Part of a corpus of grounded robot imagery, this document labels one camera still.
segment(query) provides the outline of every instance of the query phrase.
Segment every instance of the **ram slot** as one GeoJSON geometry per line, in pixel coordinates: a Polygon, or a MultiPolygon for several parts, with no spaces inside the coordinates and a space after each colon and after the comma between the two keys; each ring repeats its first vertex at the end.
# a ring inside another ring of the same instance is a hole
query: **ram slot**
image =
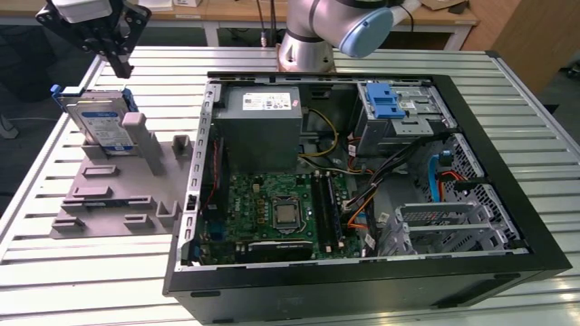
{"type": "Polygon", "coordinates": [[[338,248],[343,247],[342,231],[341,231],[341,216],[338,214],[338,202],[334,197],[334,187],[331,186],[331,176],[329,173],[323,176],[326,182],[326,197],[329,198],[327,210],[330,219],[330,228],[334,232],[334,243],[338,248]]]}
{"type": "Polygon", "coordinates": [[[322,175],[313,173],[309,176],[309,185],[311,192],[311,209],[314,212],[315,220],[315,234],[318,235],[319,251],[331,252],[334,232],[331,228],[331,217],[327,209],[327,188],[325,186],[322,175]]]}

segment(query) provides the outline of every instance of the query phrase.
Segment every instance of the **blue drive bay latch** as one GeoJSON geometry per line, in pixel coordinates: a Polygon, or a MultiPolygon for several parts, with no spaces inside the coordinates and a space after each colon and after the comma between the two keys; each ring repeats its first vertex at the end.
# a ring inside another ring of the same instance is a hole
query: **blue drive bay latch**
{"type": "Polygon", "coordinates": [[[375,119],[402,119],[406,116],[405,111],[398,107],[397,94],[387,84],[367,83],[366,98],[374,108],[375,119]]]}

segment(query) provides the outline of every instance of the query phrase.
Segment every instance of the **green motherboard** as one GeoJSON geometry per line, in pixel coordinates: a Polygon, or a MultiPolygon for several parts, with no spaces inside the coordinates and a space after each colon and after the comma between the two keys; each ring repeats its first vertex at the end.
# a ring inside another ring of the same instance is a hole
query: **green motherboard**
{"type": "MultiPolygon", "coordinates": [[[[337,173],[327,179],[335,202],[341,202],[347,197],[343,175],[337,173]]],[[[310,187],[310,175],[230,175],[226,219],[206,223],[206,234],[215,234],[217,238],[209,236],[202,246],[209,260],[205,263],[237,263],[233,244],[261,241],[307,241],[310,259],[358,257],[354,233],[342,237],[343,246],[338,250],[326,252],[318,248],[310,187]]]]}

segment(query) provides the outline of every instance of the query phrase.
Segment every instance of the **metal panel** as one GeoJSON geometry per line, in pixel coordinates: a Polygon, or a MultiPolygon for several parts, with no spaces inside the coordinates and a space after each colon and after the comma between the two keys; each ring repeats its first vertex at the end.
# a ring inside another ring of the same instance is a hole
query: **metal panel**
{"type": "MultiPolygon", "coordinates": [[[[131,54],[135,67],[129,80],[115,79],[110,68],[95,62],[91,70],[99,75],[91,82],[133,89],[146,126],[161,141],[177,133],[194,138],[206,72],[274,71],[274,57],[274,51],[258,48],[141,47],[131,54]]],[[[580,302],[578,156],[529,92],[482,52],[381,50],[365,60],[342,54],[335,58],[338,72],[451,76],[574,267],[559,278],[522,285],[470,308],[339,316],[283,325],[402,321],[441,326],[577,325],[580,309],[571,304],[580,302]]],[[[43,147],[38,173],[26,177],[18,190],[21,200],[1,219],[13,221],[0,244],[0,319],[7,319],[2,325],[195,325],[185,309],[159,294],[170,236],[47,238],[79,166],[69,160],[81,158],[82,136],[66,124],[54,140],[54,149],[50,142],[43,147]]]]}

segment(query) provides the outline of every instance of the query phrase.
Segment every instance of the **desk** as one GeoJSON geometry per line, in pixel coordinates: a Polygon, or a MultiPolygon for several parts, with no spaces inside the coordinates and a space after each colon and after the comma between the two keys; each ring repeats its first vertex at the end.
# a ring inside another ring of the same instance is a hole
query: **desk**
{"type": "MultiPolygon", "coordinates": [[[[261,1],[261,11],[266,27],[270,19],[267,0],[261,1]]],[[[45,4],[45,0],[2,0],[0,3],[0,24],[37,24],[33,16],[45,4]]],[[[479,22],[465,10],[462,14],[450,14],[445,10],[435,12],[418,7],[411,13],[417,32],[450,33],[443,50],[458,50],[471,26],[479,22]]],[[[275,0],[275,19],[278,28],[285,29],[286,1],[275,0]]],[[[147,23],[151,27],[197,27],[205,30],[207,46],[218,46],[217,29],[258,29],[259,17],[254,0],[203,0],[193,7],[173,7],[169,12],[154,12],[147,23]]],[[[410,20],[406,18],[393,31],[409,31],[410,20]]]]}
{"type": "MultiPolygon", "coordinates": [[[[270,6],[267,0],[261,1],[261,11],[263,20],[270,20],[270,6]]],[[[477,25],[479,20],[469,10],[455,15],[446,10],[430,11],[426,7],[419,6],[411,12],[414,19],[414,31],[450,33],[443,50],[459,50],[462,42],[469,34],[471,26],[477,25]]],[[[285,29],[286,18],[286,0],[275,0],[275,20],[278,28],[285,29]]],[[[259,16],[254,0],[207,0],[207,7],[203,15],[203,29],[207,38],[207,45],[215,44],[218,28],[259,28],[259,16]]],[[[410,19],[406,18],[393,31],[409,31],[410,19]]]]}
{"type": "MultiPolygon", "coordinates": [[[[137,47],[130,60],[130,79],[117,79],[94,60],[79,84],[126,85],[159,141],[183,132],[195,139],[207,71],[275,70],[274,51],[259,48],[137,47]]],[[[513,72],[483,52],[378,50],[362,60],[335,52],[334,63],[345,73],[450,76],[573,269],[467,308],[299,319],[283,325],[577,325],[580,149],[513,72]]],[[[0,319],[9,319],[2,326],[198,326],[174,299],[161,295],[169,234],[47,237],[83,158],[82,140],[62,115],[0,219],[0,319]]]]}

